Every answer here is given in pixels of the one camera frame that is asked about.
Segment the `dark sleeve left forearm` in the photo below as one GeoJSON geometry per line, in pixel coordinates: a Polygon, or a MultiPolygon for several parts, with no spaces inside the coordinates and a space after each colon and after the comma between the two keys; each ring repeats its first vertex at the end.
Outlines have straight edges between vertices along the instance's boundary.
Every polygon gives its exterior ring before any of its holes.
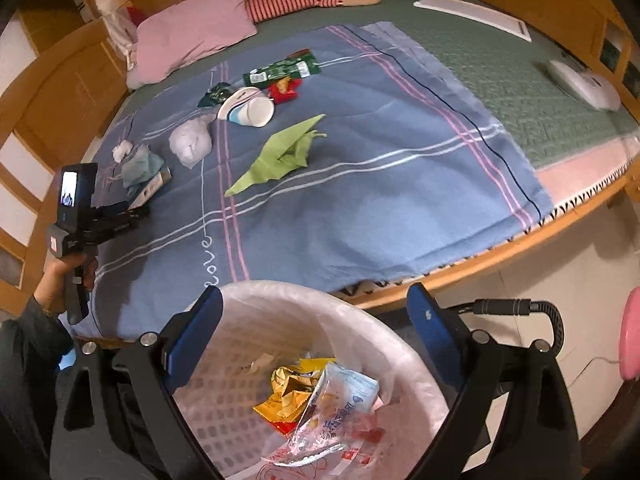
{"type": "Polygon", "coordinates": [[[70,334],[35,299],[1,324],[1,477],[47,479],[56,383],[70,334]]]}

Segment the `person's left hand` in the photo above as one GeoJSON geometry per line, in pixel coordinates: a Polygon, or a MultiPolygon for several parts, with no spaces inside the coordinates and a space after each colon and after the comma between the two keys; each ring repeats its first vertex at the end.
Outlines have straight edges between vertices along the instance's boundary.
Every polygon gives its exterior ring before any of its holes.
{"type": "Polygon", "coordinates": [[[65,279],[80,266],[84,270],[85,289],[93,290],[96,269],[98,268],[95,256],[76,252],[76,254],[69,254],[62,259],[53,258],[47,263],[42,278],[32,294],[45,314],[59,316],[66,311],[63,304],[65,279]]]}

